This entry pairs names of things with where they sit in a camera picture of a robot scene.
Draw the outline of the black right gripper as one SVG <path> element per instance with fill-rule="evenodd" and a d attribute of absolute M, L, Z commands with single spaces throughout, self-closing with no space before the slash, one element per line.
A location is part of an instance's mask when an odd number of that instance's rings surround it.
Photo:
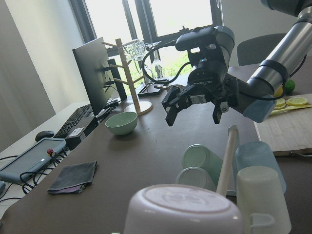
<path fill-rule="evenodd" d="M 189 74 L 187 85 L 181 90 L 171 86 L 162 101 L 166 122 L 173 126 L 177 114 L 193 105 L 191 95 L 205 95 L 214 103 L 213 120 L 219 124 L 223 113 L 229 106 L 238 105 L 237 78 L 228 74 L 229 61 L 233 46 L 207 45 L 188 50 L 193 70 Z"/>

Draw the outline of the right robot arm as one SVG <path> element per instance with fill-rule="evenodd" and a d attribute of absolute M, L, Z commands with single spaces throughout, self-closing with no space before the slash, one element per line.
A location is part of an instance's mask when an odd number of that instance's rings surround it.
<path fill-rule="evenodd" d="M 176 49 L 188 52 L 193 70 L 186 86 L 170 88 L 162 101 L 169 126 L 183 109 L 208 102 L 214 104 L 215 123 L 231 108 L 255 122 L 269 116 L 276 104 L 275 91 L 286 83 L 312 47 L 312 3 L 265 0 L 263 4 L 297 20 L 247 81 L 228 73 L 234 48 L 234 34 L 228 27 L 197 28 L 177 39 Z"/>

